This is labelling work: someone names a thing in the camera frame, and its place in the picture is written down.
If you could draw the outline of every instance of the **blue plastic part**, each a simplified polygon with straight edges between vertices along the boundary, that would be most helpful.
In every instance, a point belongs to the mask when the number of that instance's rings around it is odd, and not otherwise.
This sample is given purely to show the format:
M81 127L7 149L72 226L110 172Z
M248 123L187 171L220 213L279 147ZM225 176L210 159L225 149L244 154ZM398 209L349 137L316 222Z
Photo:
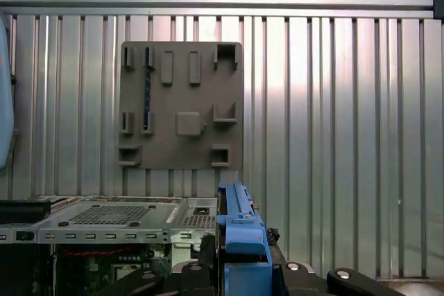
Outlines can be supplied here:
M0 19L0 169L8 159L14 130L11 76L9 69L8 36Z
M255 213L247 188L241 183L221 184L225 193L227 215L216 218L225 228L225 251L228 254L263 256L260 263L225 263L225 295L271 295L273 262L265 224Z

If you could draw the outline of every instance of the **metal ventilation grille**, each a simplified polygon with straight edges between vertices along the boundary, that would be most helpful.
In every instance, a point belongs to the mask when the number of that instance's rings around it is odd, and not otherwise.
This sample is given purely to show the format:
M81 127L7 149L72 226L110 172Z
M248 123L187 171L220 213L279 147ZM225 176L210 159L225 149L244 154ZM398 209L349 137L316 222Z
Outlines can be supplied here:
M141 206L91 207L74 216L69 222L75 225L126 225L140 221L150 209Z
M183 221L185 227L192 227L195 229L214 229L216 218L214 216L199 216L193 215L186 217Z

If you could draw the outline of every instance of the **red wire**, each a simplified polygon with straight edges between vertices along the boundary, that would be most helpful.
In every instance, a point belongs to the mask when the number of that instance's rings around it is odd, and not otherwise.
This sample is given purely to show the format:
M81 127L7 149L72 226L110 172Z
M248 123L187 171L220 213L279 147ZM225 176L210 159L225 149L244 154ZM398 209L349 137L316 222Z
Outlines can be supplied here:
M134 246L123 247L113 251L85 251L85 252L70 252L62 247L62 251L68 256L112 256L113 254L126 252L132 250Z

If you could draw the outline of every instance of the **metal wall panel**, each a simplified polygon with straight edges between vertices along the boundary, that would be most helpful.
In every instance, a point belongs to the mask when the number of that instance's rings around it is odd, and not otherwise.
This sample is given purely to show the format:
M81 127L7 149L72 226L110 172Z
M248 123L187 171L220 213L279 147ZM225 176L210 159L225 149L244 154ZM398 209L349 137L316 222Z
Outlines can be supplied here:
M20 133L1 198L211 197L240 179L284 254L319 274L444 275L444 30L430 0L45 1L0 0ZM242 170L116 165L125 40L243 44Z

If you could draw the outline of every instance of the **motherboard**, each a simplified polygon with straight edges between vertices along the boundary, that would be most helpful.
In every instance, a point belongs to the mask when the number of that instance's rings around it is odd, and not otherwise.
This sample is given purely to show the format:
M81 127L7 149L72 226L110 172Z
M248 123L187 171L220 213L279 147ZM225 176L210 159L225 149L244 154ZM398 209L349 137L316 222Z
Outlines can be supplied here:
M88 296L139 268L168 276L171 245L60 245L55 266L57 295Z

